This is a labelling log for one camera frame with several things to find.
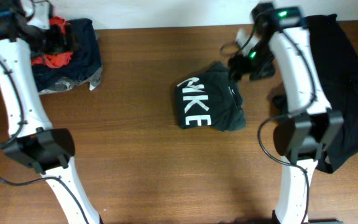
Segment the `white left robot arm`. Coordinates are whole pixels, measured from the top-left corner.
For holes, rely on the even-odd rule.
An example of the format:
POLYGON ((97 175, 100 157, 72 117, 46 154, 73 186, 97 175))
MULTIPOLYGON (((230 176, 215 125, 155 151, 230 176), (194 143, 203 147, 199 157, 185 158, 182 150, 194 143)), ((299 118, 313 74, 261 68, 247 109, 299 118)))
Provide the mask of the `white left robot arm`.
POLYGON ((71 27, 52 25, 52 16, 48 1, 0 1, 0 91, 9 133, 0 152, 48 183, 69 223, 101 223, 76 171, 72 135, 53 127, 32 72, 36 54, 77 49, 71 27))

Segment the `dark green t-shirt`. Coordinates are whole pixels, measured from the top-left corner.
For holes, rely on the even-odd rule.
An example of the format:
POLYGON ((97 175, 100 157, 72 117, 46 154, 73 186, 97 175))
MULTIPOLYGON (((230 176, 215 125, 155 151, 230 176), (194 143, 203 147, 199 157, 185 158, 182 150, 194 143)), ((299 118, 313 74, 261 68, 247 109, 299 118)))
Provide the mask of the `dark green t-shirt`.
POLYGON ((229 70, 221 62, 177 84, 175 104, 182 129, 211 126, 238 131, 246 126, 238 85, 229 79, 229 70))

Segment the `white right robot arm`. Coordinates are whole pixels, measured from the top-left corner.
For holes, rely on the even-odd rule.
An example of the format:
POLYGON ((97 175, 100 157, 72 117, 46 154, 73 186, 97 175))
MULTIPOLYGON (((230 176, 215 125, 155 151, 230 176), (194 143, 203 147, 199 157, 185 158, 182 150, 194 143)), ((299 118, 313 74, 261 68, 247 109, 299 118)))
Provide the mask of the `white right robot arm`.
POLYGON ((268 223, 308 223, 313 172, 323 152, 343 125, 342 113, 333 110, 324 94, 314 64, 310 32, 300 8, 276 8, 260 2, 251 11, 253 34, 259 41, 248 51, 246 40, 228 60, 229 78, 238 82, 272 76, 278 64, 287 98, 287 113, 272 116, 260 126, 277 121, 273 143, 279 158, 262 151, 282 166, 280 195, 268 223))

